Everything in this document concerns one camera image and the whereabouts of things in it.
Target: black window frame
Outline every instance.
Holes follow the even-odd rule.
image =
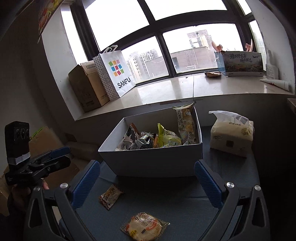
[[[168,75],[164,77],[155,78],[152,80],[143,81],[136,84],[136,86],[143,85],[146,83],[151,83],[163,79],[179,77],[183,75],[202,73],[205,71],[213,71],[218,69],[202,69],[194,70],[188,72],[177,73],[173,60],[170,56],[168,47],[163,38],[163,33],[172,31],[179,28],[185,28],[189,26],[203,25],[203,24],[213,24],[213,23],[232,23],[235,24],[238,30],[239,37],[241,39],[242,46],[244,48],[245,43],[249,43],[250,39],[254,39],[253,33],[249,26],[249,22],[255,20],[253,13],[247,15],[244,14],[241,6],[237,0],[222,0],[227,10],[203,10],[195,12],[181,13],[178,15],[169,16],[159,20],[155,20],[150,8],[148,7],[145,0],[137,0],[140,7],[145,14],[149,25],[141,29],[138,29],[123,38],[117,40],[116,42],[110,44],[118,45],[118,50],[124,50],[138,42],[145,39],[156,37],[159,44],[161,53],[163,55],[164,62],[166,64]],[[82,0],[76,0],[70,3],[70,10],[73,16],[73,20],[86,54],[87,59],[90,61],[93,57],[102,53],[105,49],[100,50],[94,33],[92,31],[91,25],[86,15],[84,5]],[[256,44],[254,42],[253,51],[256,52]]]

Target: black sleeve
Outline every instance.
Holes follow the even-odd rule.
[[[9,216],[0,214],[0,235],[1,240],[22,241],[25,221],[25,213],[13,205],[13,198],[10,194],[7,201]]]

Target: black camera device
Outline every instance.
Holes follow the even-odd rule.
[[[8,185],[34,187],[40,184],[41,178],[66,168],[71,163],[66,156],[71,151],[68,146],[30,158],[29,141],[29,123],[14,121],[5,126],[5,146],[9,166],[5,179]]]

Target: white marble window sill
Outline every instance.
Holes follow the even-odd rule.
[[[122,110],[126,108],[173,101],[193,101],[196,97],[245,94],[273,93],[290,94],[276,86],[259,81],[263,77],[221,75],[218,78],[206,78],[204,73],[176,77],[134,87],[124,96],[113,100],[101,108],[84,113],[79,119],[94,115]]]

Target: table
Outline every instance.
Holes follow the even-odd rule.
[[[239,187],[252,187],[259,183],[253,154],[247,158],[210,149],[211,126],[201,127],[203,159],[224,181]],[[112,183],[125,193],[108,211],[99,203]],[[232,233],[241,208],[237,207],[223,240]],[[101,173],[85,203],[77,210],[78,215],[96,240],[131,240],[120,227],[130,217],[147,212],[156,218],[170,222],[160,241],[198,240],[215,217],[214,208],[196,177],[139,178],[116,176],[105,162]]]

